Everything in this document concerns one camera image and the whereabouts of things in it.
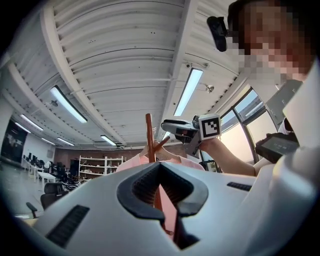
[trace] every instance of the pink cloth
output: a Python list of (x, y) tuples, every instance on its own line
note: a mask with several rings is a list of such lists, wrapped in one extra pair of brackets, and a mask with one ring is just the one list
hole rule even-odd
[[(181, 156), (179, 156), (179, 158), (180, 158), (180, 162), (177, 162), (174, 159), (170, 159), (168, 161), (161, 161), (161, 162), (181, 164), (186, 167), (191, 167), (191, 168), (202, 170), (202, 171), (205, 170), (202, 167), (202, 165), (200, 165), (194, 161), (191, 161), (191, 160), (186, 159)], [(146, 156), (140, 157), (139, 154), (137, 154), (136, 156), (134, 156), (130, 160), (119, 165), (118, 168), (116, 169), (116, 171), (119, 172), (119, 171), (123, 171), (123, 170), (129, 169), (129, 168), (132, 168), (132, 167), (136, 167), (136, 166), (148, 164), (148, 163), (149, 163), (149, 159)], [(175, 230), (177, 210), (174, 207), (174, 205), (171, 203), (169, 197), (167, 196), (165, 190), (163, 189), (163, 187), (161, 185), (159, 186), (159, 190), (160, 190), (162, 210), (163, 210), (163, 213), (165, 216), (164, 226), (165, 226), (166, 230), (173, 232)]]

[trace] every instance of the desk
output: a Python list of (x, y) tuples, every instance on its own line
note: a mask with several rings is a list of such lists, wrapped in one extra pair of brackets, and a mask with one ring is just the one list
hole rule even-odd
[(43, 168), (39, 168), (37, 166), (32, 166), (33, 167), (33, 178), (34, 178), (34, 183), (36, 183), (36, 172), (44, 172)]
[(29, 168), (30, 168), (30, 163), (25, 158), (22, 159), (22, 168), (24, 170), (26, 170), (27, 168), (29, 170)]
[(42, 178), (42, 190), (45, 191), (45, 179), (48, 181), (52, 180), (54, 183), (56, 182), (56, 177), (52, 176), (50, 173), (37, 171), (37, 175)]

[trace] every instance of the wooden coat rack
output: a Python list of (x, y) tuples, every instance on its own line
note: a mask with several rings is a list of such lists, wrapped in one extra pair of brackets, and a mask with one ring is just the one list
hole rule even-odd
[[(158, 145), (154, 145), (154, 133), (152, 130), (152, 118), (151, 114), (145, 115), (146, 123), (146, 142), (148, 147), (149, 163), (156, 162), (156, 152), (170, 139), (169, 136), (165, 137)], [(155, 192), (154, 207), (162, 211), (161, 196), (159, 188)]]

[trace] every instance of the office chair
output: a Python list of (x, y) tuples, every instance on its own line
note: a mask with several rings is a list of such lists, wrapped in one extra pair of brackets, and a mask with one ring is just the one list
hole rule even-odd
[[(62, 183), (47, 183), (44, 186), (44, 194), (41, 195), (40, 201), (44, 210), (46, 210), (55, 201), (64, 197), (69, 191), (64, 191), (62, 188)], [(27, 202), (26, 206), (31, 210), (33, 218), (37, 218), (36, 212), (38, 211), (32, 203)]]

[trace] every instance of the hand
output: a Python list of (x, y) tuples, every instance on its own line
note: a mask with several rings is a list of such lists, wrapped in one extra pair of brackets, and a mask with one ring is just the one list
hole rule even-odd
[(205, 139), (201, 142), (199, 149), (205, 152), (210, 152), (215, 148), (217, 138)]

